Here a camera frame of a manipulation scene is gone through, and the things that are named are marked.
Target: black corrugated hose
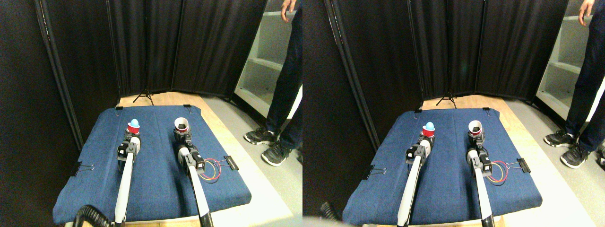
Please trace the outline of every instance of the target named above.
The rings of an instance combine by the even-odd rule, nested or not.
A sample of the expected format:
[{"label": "black corrugated hose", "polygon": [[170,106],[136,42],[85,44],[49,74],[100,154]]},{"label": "black corrugated hose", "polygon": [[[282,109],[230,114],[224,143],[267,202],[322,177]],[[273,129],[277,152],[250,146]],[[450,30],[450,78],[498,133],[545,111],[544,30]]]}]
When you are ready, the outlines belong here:
[{"label": "black corrugated hose", "polygon": [[116,225],[91,205],[84,205],[77,211],[74,226],[82,227],[84,222],[90,223],[93,227],[115,227]]},{"label": "black corrugated hose", "polygon": [[334,207],[332,207],[332,205],[329,204],[328,202],[325,202],[324,204],[322,204],[321,207],[319,208],[319,210],[321,212],[322,219],[327,219],[327,220],[332,220],[332,221],[342,221],[342,219],[335,212]]}]

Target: shoe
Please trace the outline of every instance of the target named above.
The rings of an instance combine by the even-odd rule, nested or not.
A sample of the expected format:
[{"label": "shoe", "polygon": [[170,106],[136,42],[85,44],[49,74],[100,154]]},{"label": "shoe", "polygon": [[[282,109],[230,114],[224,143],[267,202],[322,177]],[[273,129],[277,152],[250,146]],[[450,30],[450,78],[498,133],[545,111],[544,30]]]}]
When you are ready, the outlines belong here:
[{"label": "shoe", "polygon": [[575,143],[575,140],[573,137],[567,134],[565,130],[559,130],[556,133],[544,137],[544,142],[554,147],[571,147]]},{"label": "shoe", "polygon": [[561,161],[568,167],[577,169],[588,159],[589,151],[584,151],[577,144],[561,156]]},{"label": "shoe", "polygon": [[261,157],[269,165],[279,166],[286,159],[288,159],[288,156],[290,156],[290,152],[292,152],[292,149],[288,149],[288,148],[282,146],[282,144],[279,141],[277,141],[277,143],[275,143],[274,146],[265,150],[261,154]]},{"label": "shoe", "polygon": [[277,133],[271,133],[265,127],[260,127],[244,134],[244,139],[254,145],[261,143],[272,145],[277,140]]}]

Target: human hand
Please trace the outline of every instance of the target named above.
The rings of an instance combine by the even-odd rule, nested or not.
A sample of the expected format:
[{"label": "human hand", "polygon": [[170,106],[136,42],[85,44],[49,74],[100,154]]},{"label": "human hand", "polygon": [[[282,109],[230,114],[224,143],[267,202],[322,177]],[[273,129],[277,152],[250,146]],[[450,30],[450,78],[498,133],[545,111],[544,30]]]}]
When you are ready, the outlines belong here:
[{"label": "human hand", "polygon": [[294,11],[294,5],[296,4],[296,0],[284,0],[284,3],[281,4],[281,19],[284,20],[284,22],[288,23],[290,22],[290,20],[286,17],[286,10],[288,9],[288,6],[290,7],[290,13],[292,13]]},{"label": "human hand", "polygon": [[584,22],[584,16],[590,16],[590,11],[592,10],[592,5],[594,4],[595,0],[584,0],[584,3],[582,3],[582,6],[580,7],[580,16],[578,17],[578,20],[580,21],[580,24],[584,27],[586,27],[586,22]]}]

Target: yellow wire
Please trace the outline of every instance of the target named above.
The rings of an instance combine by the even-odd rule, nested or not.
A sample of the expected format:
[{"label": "yellow wire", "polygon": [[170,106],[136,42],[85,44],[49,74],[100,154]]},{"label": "yellow wire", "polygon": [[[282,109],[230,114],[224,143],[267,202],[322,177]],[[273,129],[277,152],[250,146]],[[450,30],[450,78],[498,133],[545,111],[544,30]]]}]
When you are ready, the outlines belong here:
[{"label": "yellow wire", "polygon": [[[504,178],[504,170],[502,169],[502,166],[500,166],[500,164],[498,164],[498,163],[492,163],[492,166],[494,166],[494,165],[496,165],[498,168],[500,168],[500,171],[502,171],[502,175],[500,175],[500,180],[498,180],[498,181],[501,181],[501,180]],[[496,182],[496,181],[493,181],[493,180],[492,180],[491,178],[489,178],[489,177],[487,177],[487,179],[488,179],[489,181],[491,181],[491,182],[498,183],[498,182]]]},{"label": "yellow wire", "polygon": [[[207,160],[204,160],[204,162],[207,162],[208,164],[210,164],[210,165],[212,166],[212,169],[214,169],[214,175],[212,175],[212,177],[210,177],[210,178],[214,178],[215,176],[217,176],[217,169],[216,169],[216,167],[214,167],[214,165],[213,165],[211,162],[208,162]],[[201,174],[198,174],[198,175],[199,175],[199,176],[200,176],[202,179],[204,179],[204,180],[211,180],[211,179],[208,179],[208,178],[203,177]]]}]

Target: blue denim fabric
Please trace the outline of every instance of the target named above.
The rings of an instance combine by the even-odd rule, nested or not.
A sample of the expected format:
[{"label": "blue denim fabric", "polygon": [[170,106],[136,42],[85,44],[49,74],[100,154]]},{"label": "blue denim fabric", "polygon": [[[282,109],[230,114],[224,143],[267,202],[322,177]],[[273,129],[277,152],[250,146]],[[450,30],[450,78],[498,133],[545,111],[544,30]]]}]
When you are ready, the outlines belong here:
[{"label": "blue denim fabric", "polygon": [[[347,202],[343,220],[353,225],[397,223],[397,212],[411,167],[405,163],[405,151],[417,142],[422,126],[427,122],[435,124],[436,138],[431,154],[420,170],[410,224],[480,219],[477,183],[466,163],[469,122],[479,120],[483,124],[484,147],[490,160],[512,163],[521,158],[499,120],[500,113],[491,110],[489,115],[482,109],[450,109],[425,110],[417,119],[412,111],[399,116],[371,163],[376,168],[386,168],[386,174],[372,175],[361,181]],[[541,205],[542,196],[529,173],[510,169],[508,174],[502,186],[494,186],[484,179],[494,216]],[[500,178],[498,168],[493,176]]]},{"label": "blue denim fabric", "polygon": [[[114,220],[122,178],[118,172],[116,149],[122,143],[127,123],[133,118],[139,120],[141,150],[132,169],[126,221],[198,215],[191,181],[178,164],[172,147],[174,120],[178,117],[189,120],[193,143],[204,158],[223,160],[227,153],[200,116],[200,109],[192,107],[191,110],[189,113],[183,106],[154,106],[126,107],[118,111],[119,116],[113,108],[101,113],[78,158],[83,165],[94,164],[94,170],[70,177],[53,208],[55,224],[72,222],[78,209],[87,204]],[[214,173],[212,168],[206,171],[206,174]],[[202,188],[210,211],[247,204],[252,198],[240,173],[228,166],[222,166],[217,183],[202,182]]]}]

